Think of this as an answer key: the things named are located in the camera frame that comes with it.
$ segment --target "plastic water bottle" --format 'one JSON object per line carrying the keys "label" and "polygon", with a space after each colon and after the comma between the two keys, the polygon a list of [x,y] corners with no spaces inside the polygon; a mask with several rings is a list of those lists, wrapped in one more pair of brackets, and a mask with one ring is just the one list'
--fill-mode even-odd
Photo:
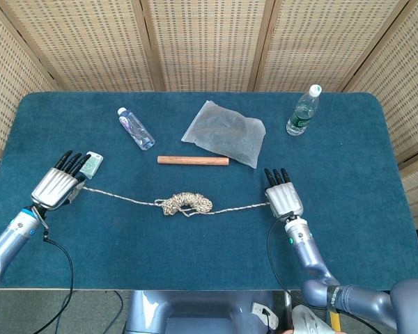
{"label": "plastic water bottle", "polygon": [[133,112],[126,108],[119,108],[118,115],[119,122],[143,151],[148,150],[155,144],[155,139],[147,132]]}
{"label": "plastic water bottle", "polygon": [[318,108],[321,92],[322,88],[319,85],[312,85],[309,92],[303,95],[295,105],[294,113],[286,123],[286,131],[291,136],[299,136],[304,133]]}

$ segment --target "knot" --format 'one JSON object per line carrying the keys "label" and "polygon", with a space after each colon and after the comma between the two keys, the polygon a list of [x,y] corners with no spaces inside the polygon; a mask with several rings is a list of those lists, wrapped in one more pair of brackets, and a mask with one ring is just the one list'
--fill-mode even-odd
{"label": "knot", "polygon": [[156,200],[155,205],[162,207],[164,215],[173,215],[178,211],[186,217],[194,214],[207,214],[212,209],[212,202],[200,193],[178,193],[168,200]]}

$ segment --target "green bottle label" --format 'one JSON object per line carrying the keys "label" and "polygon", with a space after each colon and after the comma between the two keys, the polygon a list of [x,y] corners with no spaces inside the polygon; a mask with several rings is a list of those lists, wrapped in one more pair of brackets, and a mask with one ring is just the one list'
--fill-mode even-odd
{"label": "green bottle label", "polygon": [[294,127],[298,127],[298,128],[304,128],[308,125],[308,122],[310,121],[311,118],[305,119],[305,118],[299,118],[295,113],[293,113],[293,115],[291,116],[291,124]]}

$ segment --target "gray floor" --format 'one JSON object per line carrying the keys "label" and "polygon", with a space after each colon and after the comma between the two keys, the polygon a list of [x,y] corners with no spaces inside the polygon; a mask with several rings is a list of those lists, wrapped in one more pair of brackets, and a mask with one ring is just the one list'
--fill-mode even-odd
{"label": "gray floor", "polygon": [[[130,292],[119,292],[123,297],[123,311],[108,334],[121,334],[130,300]],[[66,291],[0,291],[0,333],[33,333],[55,315],[67,295]],[[276,313],[281,293],[275,296]],[[58,334],[64,333],[104,333],[109,322],[116,316],[121,301],[113,291],[78,291],[71,298],[70,305],[62,314]],[[354,319],[341,316],[342,330],[351,334],[370,334],[367,329]],[[55,334],[55,323],[43,333]],[[382,333],[392,334],[381,328]]]}

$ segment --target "wooden dowel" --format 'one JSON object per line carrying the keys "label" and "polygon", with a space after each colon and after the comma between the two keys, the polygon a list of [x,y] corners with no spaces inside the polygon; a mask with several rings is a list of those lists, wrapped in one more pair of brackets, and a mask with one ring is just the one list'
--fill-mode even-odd
{"label": "wooden dowel", "polygon": [[173,165],[214,165],[227,166],[229,165],[229,158],[225,157],[173,157],[169,155],[159,155],[159,164],[173,164]]}

